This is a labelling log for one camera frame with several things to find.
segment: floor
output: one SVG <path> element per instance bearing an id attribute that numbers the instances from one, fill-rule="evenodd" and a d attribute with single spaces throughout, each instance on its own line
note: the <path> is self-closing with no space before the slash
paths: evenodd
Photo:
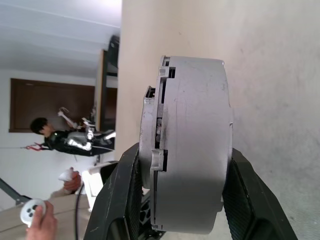
<path id="1" fill-rule="evenodd" d="M 282 205 L 298 239 L 320 239 L 320 2 L 124 0 L 116 158 L 138 142 L 161 55 L 225 61 L 233 147 Z M 231 239 L 224 212 L 210 235 Z"/>

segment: black cable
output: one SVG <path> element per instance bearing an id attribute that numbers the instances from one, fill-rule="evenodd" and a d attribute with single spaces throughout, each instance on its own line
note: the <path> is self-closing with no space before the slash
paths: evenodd
<path id="1" fill-rule="evenodd" d="M 82 183 L 82 186 L 80 187 L 80 191 L 79 191 L 78 195 L 76 196 L 76 200 L 75 200 L 75 209 L 74 209 L 74 235 L 75 235 L 75 240 L 79 240 L 79 236 L 78 236 L 78 208 L 79 208 L 81 192 L 82 192 L 82 189 L 84 188 L 84 186 L 85 186 L 85 184 Z"/>

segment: white ceiling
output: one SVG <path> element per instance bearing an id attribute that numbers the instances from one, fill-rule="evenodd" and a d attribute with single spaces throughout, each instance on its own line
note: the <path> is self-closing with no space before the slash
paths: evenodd
<path id="1" fill-rule="evenodd" d="M 95 77 L 121 0 L 0 0 L 0 69 Z"/>

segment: person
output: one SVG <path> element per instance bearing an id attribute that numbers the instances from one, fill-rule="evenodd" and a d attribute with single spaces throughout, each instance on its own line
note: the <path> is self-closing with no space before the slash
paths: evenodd
<path id="1" fill-rule="evenodd" d="M 53 192 L 45 201 L 46 212 L 37 207 L 30 228 L 20 220 L 23 205 L 0 212 L 0 239 L 15 240 L 69 240 L 75 238 L 74 212 L 77 195 L 81 187 L 79 172 L 72 173 L 72 180 L 65 182 L 60 190 Z M 85 235 L 90 213 L 88 198 L 83 195 L 78 208 L 78 231 L 81 239 Z"/>
<path id="2" fill-rule="evenodd" d="M 115 142 L 114 138 L 105 140 L 105 134 L 95 136 L 92 141 L 88 141 L 84 132 L 77 132 L 75 129 L 55 130 L 45 117 L 34 119 L 30 124 L 30 129 L 33 133 L 44 136 L 42 148 L 66 154 L 87 157 L 105 154 L 112 151 Z"/>

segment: black hair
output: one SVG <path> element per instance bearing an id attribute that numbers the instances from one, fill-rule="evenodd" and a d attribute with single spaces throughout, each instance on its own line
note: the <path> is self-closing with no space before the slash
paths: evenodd
<path id="1" fill-rule="evenodd" d="M 40 133 L 40 131 L 44 129 L 44 126 L 47 124 L 48 119 L 46 119 L 45 117 L 38 117 L 32 121 L 32 123 L 30 124 L 30 129 L 35 134 L 43 135 L 42 133 Z"/>

